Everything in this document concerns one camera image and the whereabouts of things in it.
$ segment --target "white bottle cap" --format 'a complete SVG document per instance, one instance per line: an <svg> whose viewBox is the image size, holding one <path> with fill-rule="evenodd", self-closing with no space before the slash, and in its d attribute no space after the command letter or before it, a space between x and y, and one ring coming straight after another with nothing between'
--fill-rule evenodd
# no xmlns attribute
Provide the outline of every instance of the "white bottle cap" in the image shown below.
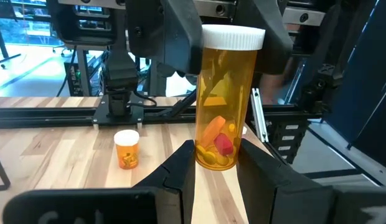
<svg viewBox="0 0 386 224"><path fill-rule="evenodd" d="M139 133L135 130L122 130L114 135L114 142L119 146L134 146L139 141Z"/></svg>
<svg viewBox="0 0 386 224"><path fill-rule="evenodd" d="M203 28L204 47L219 50L260 50L265 30L230 25L206 24Z"/></svg>

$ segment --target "orange pill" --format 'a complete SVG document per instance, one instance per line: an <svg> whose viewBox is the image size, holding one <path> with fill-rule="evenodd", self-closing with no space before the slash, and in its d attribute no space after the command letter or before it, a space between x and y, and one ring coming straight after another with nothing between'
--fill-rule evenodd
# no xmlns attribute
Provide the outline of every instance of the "orange pill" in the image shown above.
<svg viewBox="0 0 386 224"><path fill-rule="evenodd" d="M222 130L225 123L225 118L217 116L208 124L203 132L200 142L204 148L208 147L210 144L213 144L214 139L220 134L220 130Z"/></svg>

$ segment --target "black cable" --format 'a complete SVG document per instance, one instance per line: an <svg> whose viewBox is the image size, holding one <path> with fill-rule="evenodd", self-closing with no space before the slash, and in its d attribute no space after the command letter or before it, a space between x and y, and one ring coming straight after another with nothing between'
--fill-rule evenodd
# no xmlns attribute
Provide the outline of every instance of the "black cable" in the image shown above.
<svg viewBox="0 0 386 224"><path fill-rule="evenodd" d="M60 96L61 92L62 92L63 89L64 89L64 86L66 85L67 79L68 79L68 77L69 77L70 74L71 74L71 67L73 66L76 52L77 52L77 46L74 45L74 51L73 51L73 55L71 56L70 65L68 66L68 68L67 68L67 70L66 70L66 76L64 77L62 86L60 87L59 92L57 92L56 97L59 97L59 96Z"/></svg>
<svg viewBox="0 0 386 224"><path fill-rule="evenodd" d="M154 103L154 104L153 104L153 105L144 105L144 104L142 104L142 103L127 103L127 104L126 104L127 106L140 106L140 107L143 107L143 108L155 108L155 107L157 107L157 102L156 102L154 99L152 99L152 98L150 98L150 97L148 97L148 96L141 95L140 93L138 93L137 90L134 90L133 93L134 93L137 97L142 98L142 99L144 99L144 100L148 100L148 101L150 101L150 102L152 102L152 103Z"/></svg>

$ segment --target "wooden table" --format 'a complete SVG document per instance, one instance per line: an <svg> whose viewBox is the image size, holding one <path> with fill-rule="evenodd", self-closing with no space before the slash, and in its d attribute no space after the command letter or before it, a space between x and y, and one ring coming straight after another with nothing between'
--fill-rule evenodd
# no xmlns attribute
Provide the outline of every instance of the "wooden table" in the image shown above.
<svg viewBox="0 0 386 224"><path fill-rule="evenodd" d="M84 107L99 101L95 97L0 98L0 107ZM160 106L173 105L177 98L156 101ZM123 170L118 167L113 135L126 128L135 127L1 129L0 160L12 185L0 192L0 222L5 204L27 190L132 187L195 136L194 124L144 125L139 166ZM269 153L250 129L243 137ZM192 223L248 223L236 168L213 172L196 164Z"/></svg>

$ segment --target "small pill bottle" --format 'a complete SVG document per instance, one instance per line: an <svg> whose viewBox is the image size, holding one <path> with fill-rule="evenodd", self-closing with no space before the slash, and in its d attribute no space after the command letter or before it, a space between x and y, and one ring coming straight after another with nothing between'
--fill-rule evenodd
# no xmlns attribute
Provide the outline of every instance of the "small pill bottle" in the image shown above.
<svg viewBox="0 0 386 224"><path fill-rule="evenodd" d="M203 25L202 69L197 80L195 158L210 170L237 163L247 104L265 30Z"/></svg>

